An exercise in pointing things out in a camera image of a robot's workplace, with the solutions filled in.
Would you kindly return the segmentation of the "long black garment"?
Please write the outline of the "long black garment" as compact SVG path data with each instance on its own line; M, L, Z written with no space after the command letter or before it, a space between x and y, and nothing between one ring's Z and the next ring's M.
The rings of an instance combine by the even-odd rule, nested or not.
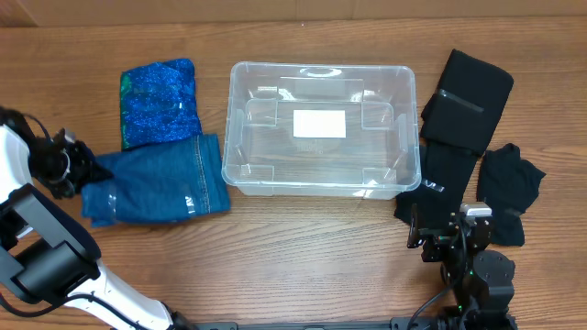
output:
M469 149L429 141L420 159L422 181L417 189L396 196L394 216L409 225L415 204L422 227L445 228L460 209L478 157Z

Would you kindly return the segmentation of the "blue denim jeans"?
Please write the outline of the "blue denim jeans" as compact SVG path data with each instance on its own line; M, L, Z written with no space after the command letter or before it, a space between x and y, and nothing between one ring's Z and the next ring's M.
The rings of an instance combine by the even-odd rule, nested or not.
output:
M114 177L82 189L92 226L163 225L223 213L231 202L215 134L99 156Z

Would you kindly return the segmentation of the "blue sequin fabric bundle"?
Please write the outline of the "blue sequin fabric bundle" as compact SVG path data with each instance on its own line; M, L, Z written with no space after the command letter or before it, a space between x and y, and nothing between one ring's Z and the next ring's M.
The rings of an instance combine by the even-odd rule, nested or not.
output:
M189 59L156 61L120 75L121 148L201 135L195 66Z

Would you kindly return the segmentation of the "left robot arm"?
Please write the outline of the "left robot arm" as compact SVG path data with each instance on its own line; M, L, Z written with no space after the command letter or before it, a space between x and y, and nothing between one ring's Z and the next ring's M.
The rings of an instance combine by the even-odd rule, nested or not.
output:
M1 110L1 283L25 303L48 306L25 312L3 300L2 307L34 318L66 306L114 329L194 328L106 267L89 232L53 202L113 175L66 129L36 135L32 118Z

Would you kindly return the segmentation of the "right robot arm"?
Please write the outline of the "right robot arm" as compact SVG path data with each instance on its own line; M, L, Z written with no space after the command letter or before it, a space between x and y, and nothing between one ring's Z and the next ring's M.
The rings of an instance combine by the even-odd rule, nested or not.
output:
M407 246L423 249L424 262L439 262L445 288L425 302L400 329L516 329L509 303L515 295L515 263L489 250L493 211L485 203L464 203L447 227L423 227L411 208Z

